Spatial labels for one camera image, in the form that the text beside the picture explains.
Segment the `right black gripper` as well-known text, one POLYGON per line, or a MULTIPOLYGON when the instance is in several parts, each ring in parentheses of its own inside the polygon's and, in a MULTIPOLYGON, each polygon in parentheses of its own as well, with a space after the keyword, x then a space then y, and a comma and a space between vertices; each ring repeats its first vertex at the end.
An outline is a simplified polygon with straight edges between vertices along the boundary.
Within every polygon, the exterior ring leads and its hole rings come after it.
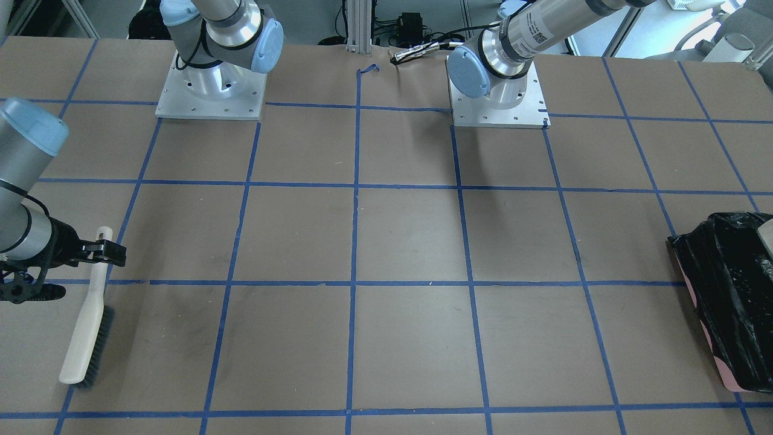
POLYGON ((62 299, 66 289, 61 285, 46 283, 49 270, 62 265, 77 267, 79 262, 105 263, 117 267, 126 265, 127 248, 123 245, 107 239, 80 242, 72 226, 56 219, 51 222, 53 233, 41 253, 30 259, 2 261, 2 301, 21 304, 62 299))

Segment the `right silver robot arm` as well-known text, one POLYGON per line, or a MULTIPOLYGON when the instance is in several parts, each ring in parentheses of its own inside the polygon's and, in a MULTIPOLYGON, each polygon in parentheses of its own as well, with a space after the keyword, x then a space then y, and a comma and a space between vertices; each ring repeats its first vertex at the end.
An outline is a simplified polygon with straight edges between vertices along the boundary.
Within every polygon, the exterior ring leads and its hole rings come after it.
MULTIPOLYGON (((246 78, 267 74, 278 63, 284 30, 259 1, 160 1, 158 16, 174 44, 174 70, 191 96, 229 99, 248 91, 246 78)), ((81 263, 126 263, 126 248, 106 236, 83 240, 41 205, 25 205, 30 190, 58 156, 69 129, 33 102, 2 103, 2 300, 52 301, 63 286, 47 283, 50 269, 81 263)))

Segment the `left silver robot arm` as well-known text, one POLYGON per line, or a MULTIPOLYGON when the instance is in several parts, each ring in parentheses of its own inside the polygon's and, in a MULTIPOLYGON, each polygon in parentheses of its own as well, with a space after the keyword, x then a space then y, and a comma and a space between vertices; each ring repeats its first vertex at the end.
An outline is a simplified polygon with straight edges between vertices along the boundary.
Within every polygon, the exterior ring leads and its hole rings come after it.
POLYGON ((527 75, 533 58, 624 6, 651 1, 534 1, 484 28, 447 58, 450 82, 466 97, 489 95, 500 83, 527 75))

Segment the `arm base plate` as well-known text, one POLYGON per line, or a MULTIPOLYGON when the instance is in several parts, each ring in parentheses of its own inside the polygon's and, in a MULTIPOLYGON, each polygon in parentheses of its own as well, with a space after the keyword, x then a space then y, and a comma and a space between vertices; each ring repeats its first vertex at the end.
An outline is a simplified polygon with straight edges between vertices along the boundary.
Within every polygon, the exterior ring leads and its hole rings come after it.
POLYGON ((524 77, 497 83, 489 94, 480 98, 462 94, 452 80, 448 80, 454 125, 518 129, 550 127, 551 121, 536 66, 532 61, 527 66, 529 69, 524 77))
POLYGON ((259 121, 267 74, 229 63, 177 69, 176 57, 159 96, 158 118, 259 121))

